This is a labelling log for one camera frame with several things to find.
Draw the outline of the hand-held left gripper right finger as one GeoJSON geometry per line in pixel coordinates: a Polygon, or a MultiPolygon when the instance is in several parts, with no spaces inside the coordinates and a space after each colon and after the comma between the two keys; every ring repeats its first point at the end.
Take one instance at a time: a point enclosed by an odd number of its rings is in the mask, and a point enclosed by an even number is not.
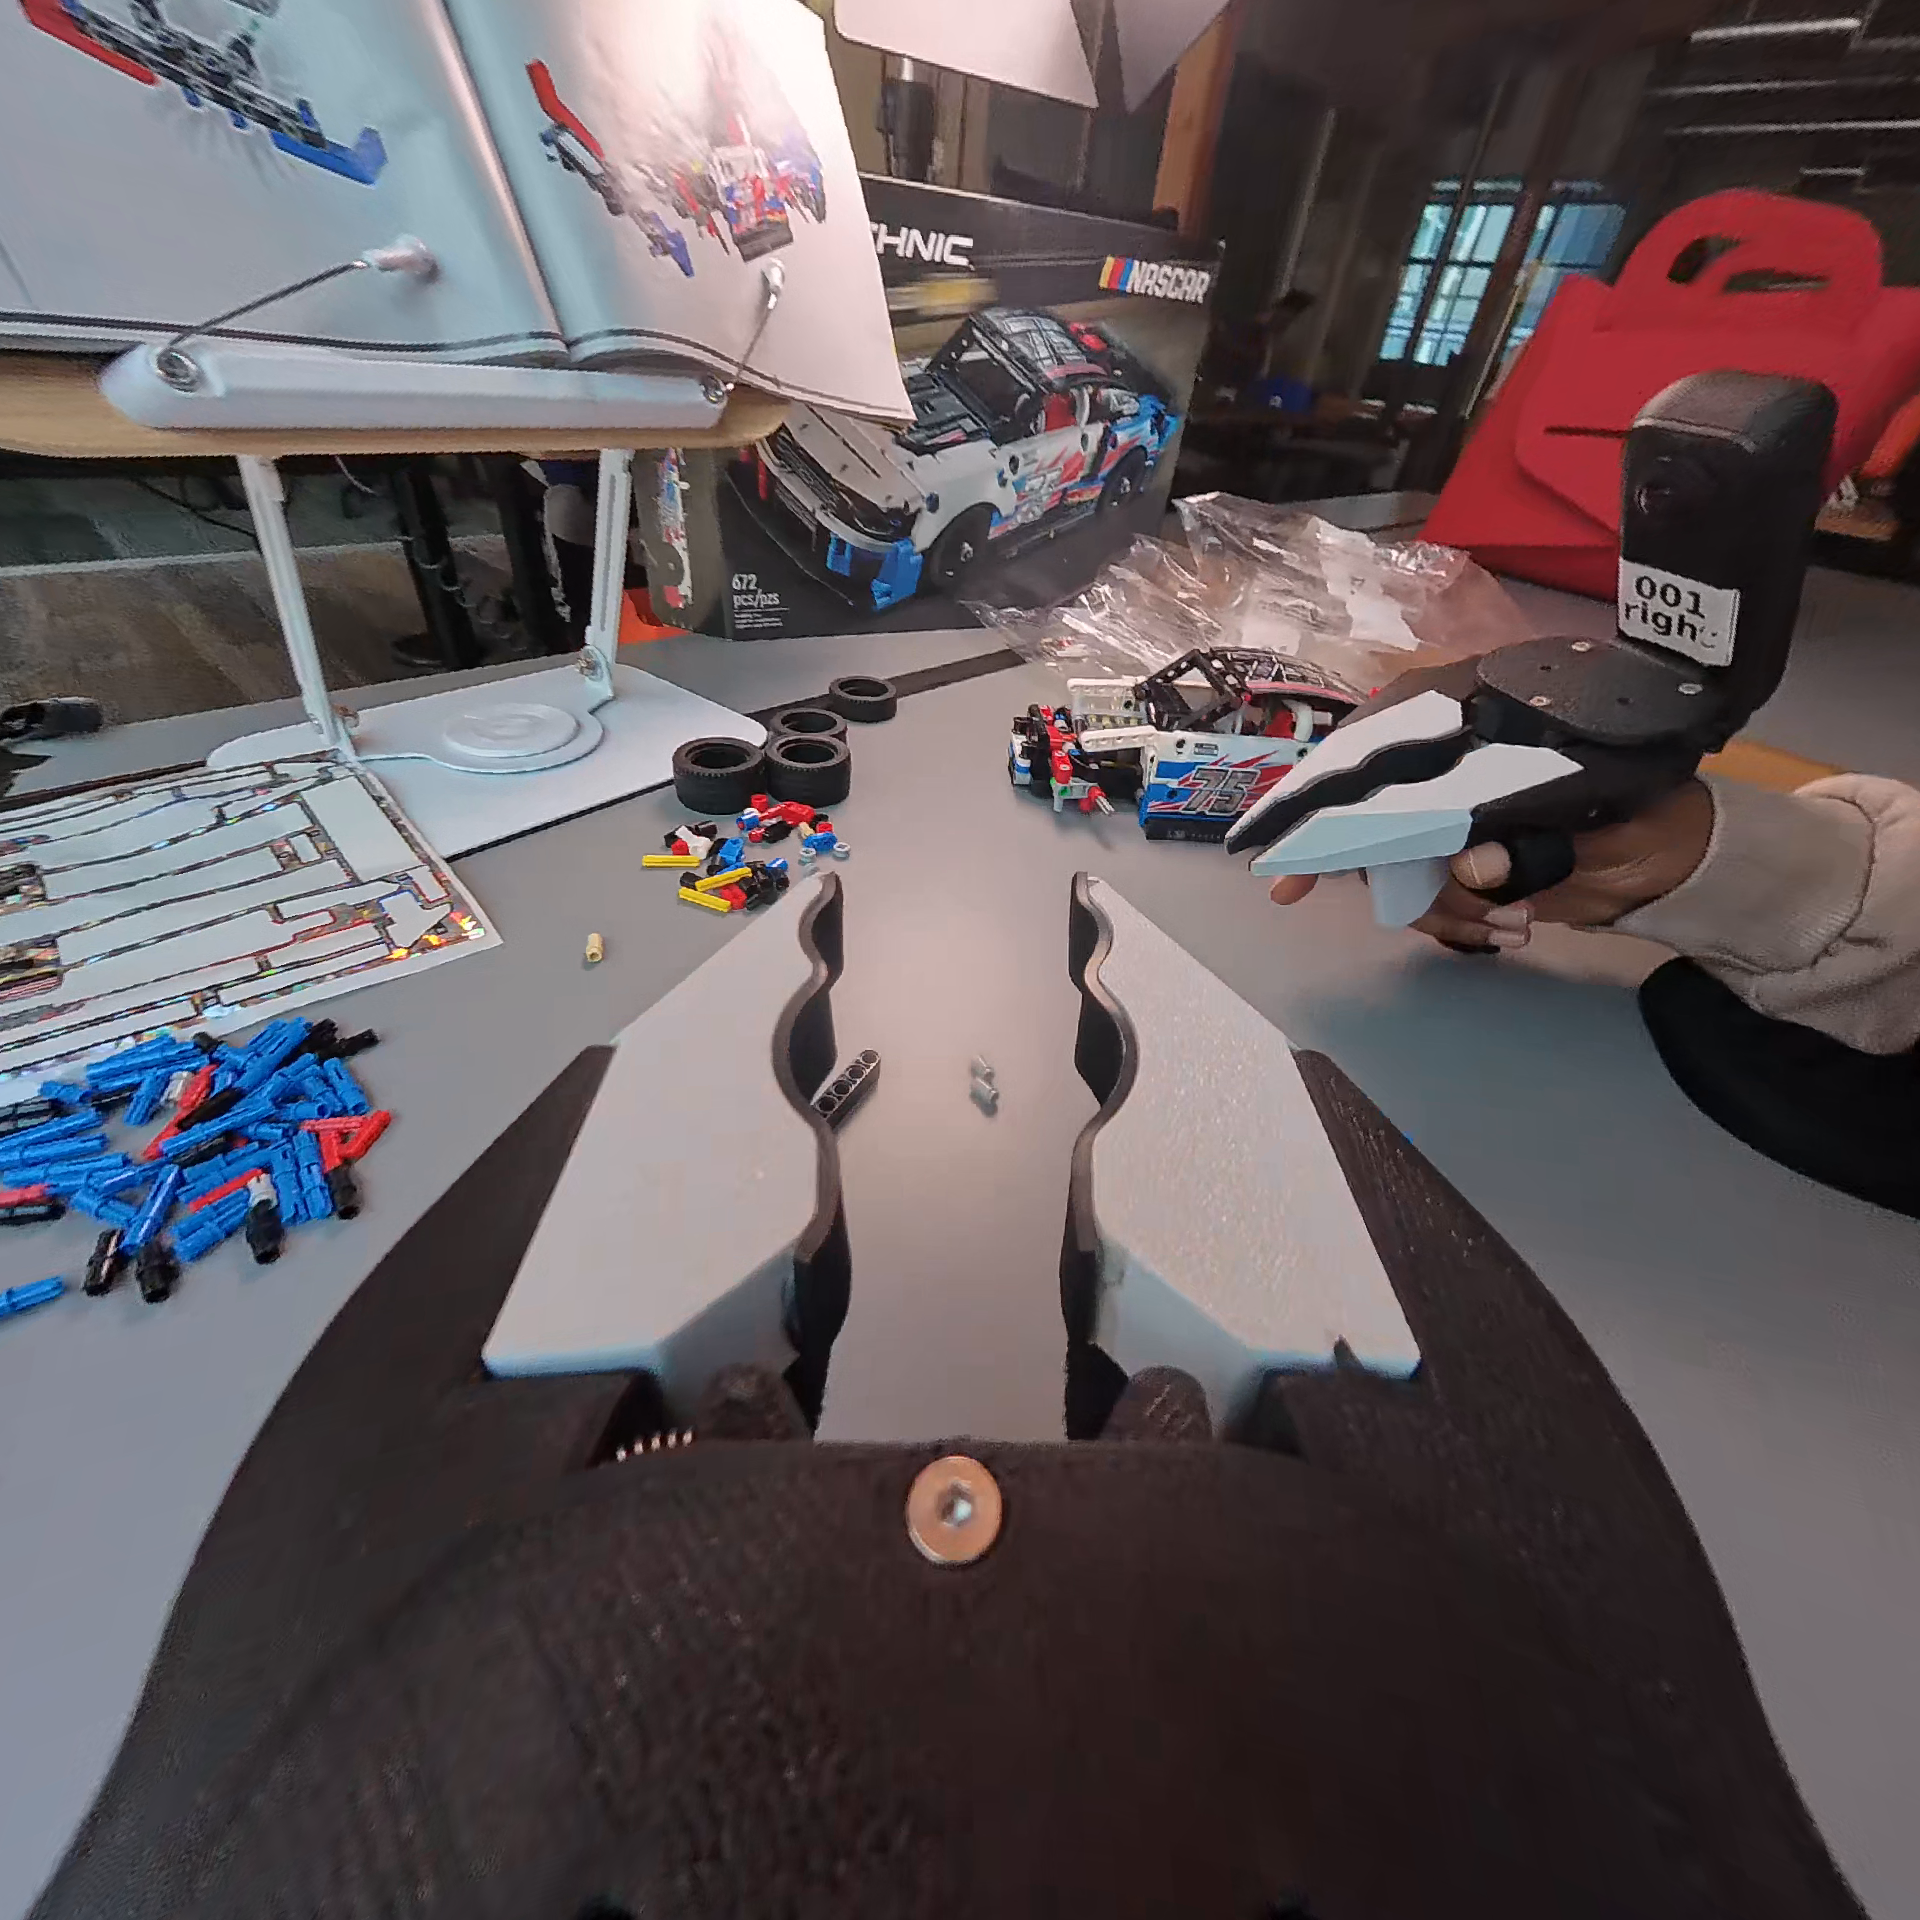
{"type": "Polygon", "coordinates": [[[1409,1380],[1421,1353],[1296,1047],[1119,892],[1068,905],[1072,1062],[1094,1113],[1062,1223],[1062,1422],[1094,1435],[1170,1369],[1214,1431],[1271,1377],[1409,1380]]]}

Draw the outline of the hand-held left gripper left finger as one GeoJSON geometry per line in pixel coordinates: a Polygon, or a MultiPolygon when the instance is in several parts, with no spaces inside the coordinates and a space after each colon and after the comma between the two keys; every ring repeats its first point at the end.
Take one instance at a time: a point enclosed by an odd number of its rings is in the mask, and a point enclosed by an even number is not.
{"type": "Polygon", "coordinates": [[[822,1418],[849,1246],[831,1076],[836,876],[807,881],[625,1025],[487,1334],[494,1378],[644,1373],[673,1425],[756,1364],[822,1418]]]}

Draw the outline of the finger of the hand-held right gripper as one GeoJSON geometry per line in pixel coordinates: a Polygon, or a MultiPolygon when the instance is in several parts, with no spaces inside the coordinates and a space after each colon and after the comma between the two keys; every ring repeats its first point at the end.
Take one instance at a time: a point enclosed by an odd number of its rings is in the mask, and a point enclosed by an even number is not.
{"type": "Polygon", "coordinates": [[[1249,861],[1261,877],[1351,874],[1449,857],[1469,842],[1476,809],[1582,775],[1560,751],[1479,745],[1442,775],[1400,779],[1364,799],[1324,803],[1249,861]]]}
{"type": "Polygon", "coordinates": [[[1445,692],[1418,692],[1409,701],[1354,715],[1308,749],[1229,827],[1223,849],[1236,857],[1254,857],[1314,805],[1364,799],[1391,781],[1438,777],[1466,751],[1464,710],[1445,692]]]}

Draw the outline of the person's right forearm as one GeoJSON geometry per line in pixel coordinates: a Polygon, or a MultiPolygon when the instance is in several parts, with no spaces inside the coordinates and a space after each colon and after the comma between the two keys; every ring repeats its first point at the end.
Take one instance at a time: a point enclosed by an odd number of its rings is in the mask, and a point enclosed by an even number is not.
{"type": "Polygon", "coordinates": [[[1917,1043],[1917,793],[1834,775],[1710,781],[1694,874],[1613,929],[1684,955],[1750,1010],[1864,1053],[1917,1043]]]}

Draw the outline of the printed task sheet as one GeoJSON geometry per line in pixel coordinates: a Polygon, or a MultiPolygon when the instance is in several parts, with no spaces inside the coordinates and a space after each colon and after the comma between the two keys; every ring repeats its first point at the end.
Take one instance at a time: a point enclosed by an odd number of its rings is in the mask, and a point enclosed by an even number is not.
{"type": "MultiPolygon", "coordinates": [[[[1132,113],[1201,38],[1224,2],[1087,5],[1118,42],[1119,95],[1132,113]]],[[[1072,2],[834,2],[845,42],[888,57],[1068,105],[1096,105],[1096,44],[1072,2]]]]}

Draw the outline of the person's right hand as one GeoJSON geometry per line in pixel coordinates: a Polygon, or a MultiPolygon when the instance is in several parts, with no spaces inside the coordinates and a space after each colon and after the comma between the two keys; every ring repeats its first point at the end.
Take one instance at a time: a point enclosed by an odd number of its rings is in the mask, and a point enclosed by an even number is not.
{"type": "Polygon", "coordinates": [[[1505,886],[1509,851],[1495,844],[1463,849],[1409,931],[1456,953],[1500,953],[1526,947],[1538,924],[1609,929],[1692,877],[1711,830],[1711,791],[1696,777],[1626,823],[1575,836],[1569,876],[1513,902],[1495,900],[1505,886]]]}

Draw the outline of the clear plastic bag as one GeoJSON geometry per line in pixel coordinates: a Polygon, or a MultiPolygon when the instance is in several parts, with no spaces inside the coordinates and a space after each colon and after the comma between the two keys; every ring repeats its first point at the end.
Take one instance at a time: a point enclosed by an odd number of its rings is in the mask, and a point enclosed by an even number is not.
{"type": "Polygon", "coordinates": [[[1140,682],[1223,654],[1304,666],[1360,697],[1530,635],[1509,589],[1449,547],[1223,494],[1188,495],[1177,517],[1180,539],[1136,537],[1076,593],[1022,607],[994,589],[962,606],[1062,677],[1140,682]]]}

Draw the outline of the toy race car model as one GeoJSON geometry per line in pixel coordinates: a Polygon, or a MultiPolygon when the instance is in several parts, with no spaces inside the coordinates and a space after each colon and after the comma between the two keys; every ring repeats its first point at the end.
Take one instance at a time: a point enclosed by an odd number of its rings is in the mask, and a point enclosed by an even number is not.
{"type": "Polygon", "coordinates": [[[1128,803],[1152,842],[1221,844],[1361,705],[1302,658],[1194,649],[1137,679],[1069,679],[1014,715],[1009,783],[1053,812],[1128,803]]]}

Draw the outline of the pile of mixed small bricks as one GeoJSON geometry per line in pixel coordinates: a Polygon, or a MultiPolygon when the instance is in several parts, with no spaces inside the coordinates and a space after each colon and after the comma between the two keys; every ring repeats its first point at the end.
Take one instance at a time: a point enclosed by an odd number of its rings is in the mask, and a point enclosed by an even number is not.
{"type": "Polygon", "coordinates": [[[679,900],[733,916],[777,905],[798,881],[848,861],[849,853],[824,806],[752,796],[730,823],[670,830],[639,868],[670,876],[679,900]]]}

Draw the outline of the pile of blue pins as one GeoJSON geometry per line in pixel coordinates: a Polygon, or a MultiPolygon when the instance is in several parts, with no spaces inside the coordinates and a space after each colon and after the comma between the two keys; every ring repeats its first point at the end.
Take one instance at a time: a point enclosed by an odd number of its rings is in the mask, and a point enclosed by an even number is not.
{"type": "Polygon", "coordinates": [[[274,1265],[295,1233],[356,1221],[362,1164],[392,1126],[356,1073],[380,1043],[328,1017],[246,1039],[166,1031],[4,1105],[4,1230],[89,1233],[79,1275],[4,1287],[4,1317],[122,1284],[164,1306],[230,1243],[274,1265]]]}

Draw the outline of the sticker sheet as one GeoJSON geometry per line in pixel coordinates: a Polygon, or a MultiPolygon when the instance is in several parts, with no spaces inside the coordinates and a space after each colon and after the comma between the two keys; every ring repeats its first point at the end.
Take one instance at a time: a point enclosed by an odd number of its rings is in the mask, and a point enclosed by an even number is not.
{"type": "Polygon", "coordinates": [[[368,770],[300,754],[4,812],[2,1074],[226,1035],[501,940],[368,770]]]}

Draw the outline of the toy set box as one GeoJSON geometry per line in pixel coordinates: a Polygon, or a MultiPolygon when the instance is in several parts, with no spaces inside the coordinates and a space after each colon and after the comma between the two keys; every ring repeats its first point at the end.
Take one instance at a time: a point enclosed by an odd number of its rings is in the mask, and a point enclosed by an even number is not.
{"type": "Polygon", "coordinates": [[[681,457],[632,633],[974,623],[1087,585],[1166,517],[1217,281],[1180,234],[864,177],[908,422],[790,403],[681,457]]]}

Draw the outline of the white book stand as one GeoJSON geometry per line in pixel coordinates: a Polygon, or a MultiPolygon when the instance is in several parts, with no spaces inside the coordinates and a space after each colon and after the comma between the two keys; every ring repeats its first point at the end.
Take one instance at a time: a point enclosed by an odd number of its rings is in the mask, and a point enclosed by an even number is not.
{"type": "Polygon", "coordinates": [[[646,449],[728,449],[777,426],[777,396],[737,373],[614,375],[408,357],[206,346],[210,324],[114,357],[4,351],[4,450],[62,462],[236,460],[303,719],[210,749],[210,770],[318,754],[388,775],[400,812],[445,857],[661,789],[673,754],[721,735],[737,759],[766,729],[671,682],[616,666],[632,460],[646,449]],[[279,460],[350,450],[415,457],[596,452],[592,606],[585,646],[532,675],[375,705],[336,706],[284,515],[279,460]]]}

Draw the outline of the open instruction booklet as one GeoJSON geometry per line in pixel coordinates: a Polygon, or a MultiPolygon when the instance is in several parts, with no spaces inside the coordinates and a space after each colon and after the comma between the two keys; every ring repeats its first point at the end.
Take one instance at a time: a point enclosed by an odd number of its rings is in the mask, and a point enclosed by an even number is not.
{"type": "Polygon", "coordinates": [[[614,375],[909,419],[802,5],[24,2],[2,337],[614,375]]]}

